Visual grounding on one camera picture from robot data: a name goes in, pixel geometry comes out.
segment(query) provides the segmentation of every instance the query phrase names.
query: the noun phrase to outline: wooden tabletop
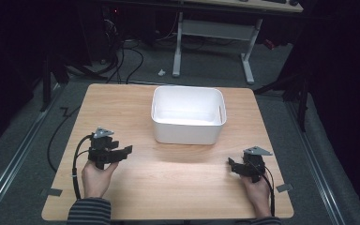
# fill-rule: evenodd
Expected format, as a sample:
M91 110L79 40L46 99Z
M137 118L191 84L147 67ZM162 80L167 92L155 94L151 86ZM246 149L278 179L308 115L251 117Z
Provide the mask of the wooden tabletop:
M104 198L112 203L112 219L220 219L255 218L239 176L230 171L228 158L242 162L243 150L260 146L274 155L263 157L283 184L253 92L246 88L221 88L227 123L214 145L159 143L154 139L151 104L153 85L92 84L89 86L67 148L52 183L63 190L49 196L43 208L46 220L67 220L76 198L71 168L80 140L103 127L114 131L119 148L133 152L119 163ZM81 150L87 150L86 141ZM87 154L78 158L78 174ZM81 194L82 180L79 176ZM293 207L287 192L276 193L276 216L290 218Z
M225 7L237 7L237 8L256 8L262 10L272 10L272 11L281 11L281 12L302 12L303 8L300 4L296 6L291 6L289 0L285 4L274 3L263 0L248 0L246 2L240 0L184 0L184 2L200 3L200 4L209 4Z

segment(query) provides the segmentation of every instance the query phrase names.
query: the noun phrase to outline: human hand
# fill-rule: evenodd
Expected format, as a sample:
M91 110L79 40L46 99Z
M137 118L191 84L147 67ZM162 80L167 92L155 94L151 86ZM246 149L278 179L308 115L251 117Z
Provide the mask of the human hand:
M251 177L240 175L242 182L247 188L247 197L253 204L256 218L271 217L268 198L270 196L270 187L267 182L261 178L258 182L253 183Z
M114 162L110 166L101 170L95 163L87 160L82 170L82 183L84 189L84 198L101 198L107 191L111 182L113 171L118 167L119 162Z

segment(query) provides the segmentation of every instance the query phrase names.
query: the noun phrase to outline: striped sleeve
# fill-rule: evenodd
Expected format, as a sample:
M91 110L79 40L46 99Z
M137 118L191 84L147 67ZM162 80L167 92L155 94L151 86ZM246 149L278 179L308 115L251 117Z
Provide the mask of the striped sleeve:
M87 198L76 201L69 209L68 225L101 224L110 225L111 204L99 198Z
M282 222L278 217L264 217L253 220L250 225L281 225Z

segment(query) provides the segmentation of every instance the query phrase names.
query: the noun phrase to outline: white container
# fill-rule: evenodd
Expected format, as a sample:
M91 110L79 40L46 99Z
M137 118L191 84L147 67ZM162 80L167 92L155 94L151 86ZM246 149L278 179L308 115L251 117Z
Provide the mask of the white container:
M214 144L227 121L220 91L189 86L158 87L151 117L159 143Z

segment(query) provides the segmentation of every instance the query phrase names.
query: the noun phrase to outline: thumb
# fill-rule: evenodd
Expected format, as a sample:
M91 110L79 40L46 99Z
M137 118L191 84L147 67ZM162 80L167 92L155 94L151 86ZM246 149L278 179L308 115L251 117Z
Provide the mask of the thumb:
M118 165L119 165L119 162L111 163L110 166L108 166L105 171L106 171L107 173L113 174L113 172L114 172L115 169L118 167Z

